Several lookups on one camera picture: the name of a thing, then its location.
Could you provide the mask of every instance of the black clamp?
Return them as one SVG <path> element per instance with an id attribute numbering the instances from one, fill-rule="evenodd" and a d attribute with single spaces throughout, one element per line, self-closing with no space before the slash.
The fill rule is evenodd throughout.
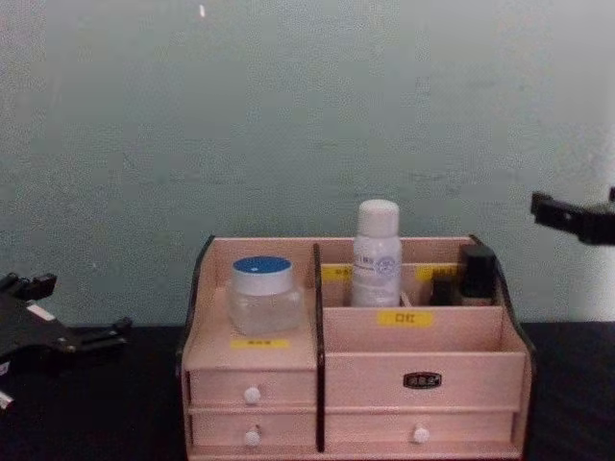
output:
<path id="1" fill-rule="evenodd" d="M 62 370 L 110 360 L 127 344 L 133 321 L 79 334 L 35 303 L 50 296 L 56 276 L 32 280 L 8 274 L 0 279 L 0 382 L 24 372 L 56 375 Z M 0 408 L 12 399 L 0 392 Z"/>
<path id="2" fill-rule="evenodd" d="M 588 245 L 615 245 L 615 187 L 608 202 L 577 206 L 554 200 L 551 195 L 534 192 L 531 214 L 536 224 L 573 233 Z"/>

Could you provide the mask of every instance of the bottle cap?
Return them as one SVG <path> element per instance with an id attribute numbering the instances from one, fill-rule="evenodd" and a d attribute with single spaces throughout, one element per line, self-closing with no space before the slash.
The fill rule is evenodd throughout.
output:
<path id="1" fill-rule="evenodd" d="M 492 298 L 496 285 L 496 255 L 486 245 L 461 248 L 465 273 L 459 291 L 464 298 Z"/>
<path id="2" fill-rule="evenodd" d="M 400 208 L 388 200 L 367 200 L 358 207 L 358 233 L 367 237 L 394 237 L 400 227 Z"/>
<path id="3" fill-rule="evenodd" d="M 233 264 L 233 289 L 250 296 L 284 293 L 293 288 L 292 263 L 277 256 L 244 257 Z"/>

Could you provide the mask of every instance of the wooden desktop organizer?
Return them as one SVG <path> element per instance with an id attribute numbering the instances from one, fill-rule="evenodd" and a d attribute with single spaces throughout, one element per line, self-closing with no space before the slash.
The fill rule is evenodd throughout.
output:
<path id="1" fill-rule="evenodd" d="M 463 271 L 460 247 L 479 241 L 402 242 L 406 305 L 375 308 L 348 307 L 352 238 L 209 239 L 178 349 L 189 461 L 523 458 L 532 345 L 504 276 L 495 305 L 430 307 L 434 271 Z M 234 330 L 225 286 L 233 262 L 251 255 L 292 261 L 305 289 L 299 328 Z M 257 447 L 244 443 L 251 430 Z"/>

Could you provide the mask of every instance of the white round knob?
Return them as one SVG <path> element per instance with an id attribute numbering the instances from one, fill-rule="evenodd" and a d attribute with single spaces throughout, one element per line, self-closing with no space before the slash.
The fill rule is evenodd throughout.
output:
<path id="1" fill-rule="evenodd" d="M 243 436 L 243 443 L 246 447 L 258 447 L 260 445 L 260 432 L 258 429 L 250 429 L 246 432 L 246 435 Z"/>
<path id="2" fill-rule="evenodd" d="M 414 428 L 414 433 L 412 434 L 412 440 L 415 444 L 425 444 L 430 439 L 430 432 L 421 426 L 416 426 Z"/>
<path id="3" fill-rule="evenodd" d="M 243 399 L 246 400 L 246 403 L 249 405 L 256 405 L 260 400 L 260 390 L 257 386 L 252 386 L 246 389 L 246 392 L 243 393 Z"/>

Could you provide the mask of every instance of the yellow label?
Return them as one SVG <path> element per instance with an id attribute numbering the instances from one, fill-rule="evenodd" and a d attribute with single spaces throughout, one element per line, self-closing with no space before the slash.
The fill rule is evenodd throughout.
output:
<path id="1" fill-rule="evenodd" d="M 382 327 L 429 328 L 433 313 L 421 310 L 383 310 L 378 313 L 378 325 Z"/>
<path id="2" fill-rule="evenodd" d="M 323 281 L 350 281 L 353 279 L 352 264 L 323 264 L 321 267 Z"/>
<path id="3" fill-rule="evenodd" d="M 452 264 L 436 264 L 429 266 L 419 266 L 416 270 L 416 279 L 419 281 L 433 280 L 433 276 L 456 276 L 457 265 Z"/>
<path id="4" fill-rule="evenodd" d="M 290 347 L 287 339 L 234 339 L 232 349 L 286 349 Z"/>

